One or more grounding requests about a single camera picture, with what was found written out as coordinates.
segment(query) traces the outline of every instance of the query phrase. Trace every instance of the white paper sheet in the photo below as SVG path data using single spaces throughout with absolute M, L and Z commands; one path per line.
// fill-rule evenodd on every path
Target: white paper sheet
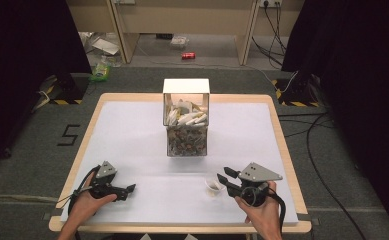
M 265 103 L 210 103 L 208 155 L 168 157 L 163 104 L 107 102 L 89 141 L 73 189 L 93 167 L 109 161 L 118 172 L 112 184 L 136 184 L 126 201 L 107 204 L 91 222 L 242 223 L 245 213 L 223 192 L 207 194 L 204 177 L 224 167 L 242 171 L 256 162 L 280 175 L 278 194 L 287 205 L 286 223 L 297 223 L 293 198 Z M 239 185 L 237 179 L 231 182 Z M 67 206 L 61 220 L 67 219 Z

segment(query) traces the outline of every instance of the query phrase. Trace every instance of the person's right hand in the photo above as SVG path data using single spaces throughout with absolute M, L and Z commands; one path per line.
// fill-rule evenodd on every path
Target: person's right hand
M 276 192 L 276 183 L 269 181 L 269 188 Z M 266 240 L 282 239 L 279 226 L 279 204 L 271 198 L 259 207 L 249 206 L 242 198 L 235 197 L 238 206 L 247 214 L 245 223 L 251 222 L 257 232 Z

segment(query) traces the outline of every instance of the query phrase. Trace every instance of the red can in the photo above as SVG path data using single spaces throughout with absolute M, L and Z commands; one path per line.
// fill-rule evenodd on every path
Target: red can
M 195 53 L 194 52 L 182 53 L 181 56 L 182 56 L 182 59 L 194 59 Z

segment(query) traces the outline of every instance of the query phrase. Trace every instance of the gray carpet floor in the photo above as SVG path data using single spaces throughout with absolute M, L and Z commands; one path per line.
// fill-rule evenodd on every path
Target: gray carpet floor
M 270 79 L 286 77 L 266 71 Z M 284 234 L 284 239 L 360 239 L 347 215 L 328 193 L 308 155 L 306 130 L 320 107 L 279 105 L 273 85 L 256 70 L 189 68 L 113 68 L 106 82 L 92 83 L 80 105 L 47 104 L 33 113 L 11 146 L 12 155 L 0 159 L 0 239 L 55 239 L 45 213 L 55 206 L 91 115 L 107 92 L 159 93 L 164 78 L 209 78 L 212 94 L 268 94 L 274 99 L 302 193 L 313 222 L 308 234 Z M 316 168 L 333 195 L 347 209 L 367 239 L 389 239 L 389 217 L 368 180 L 356 169 L 337 124 L 326 115 L 310 132 L 309 147 Z M 78 135 L 72 146 L 62 134 Z M 82 239 L 108 234 L 82 233 Z

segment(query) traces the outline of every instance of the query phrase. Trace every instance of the transparent box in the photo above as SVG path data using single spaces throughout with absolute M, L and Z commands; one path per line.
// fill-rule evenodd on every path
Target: transparent box
M 167 78 L 163 125 L 170 157 L 206 156 L 210 88 L 207 78 Z

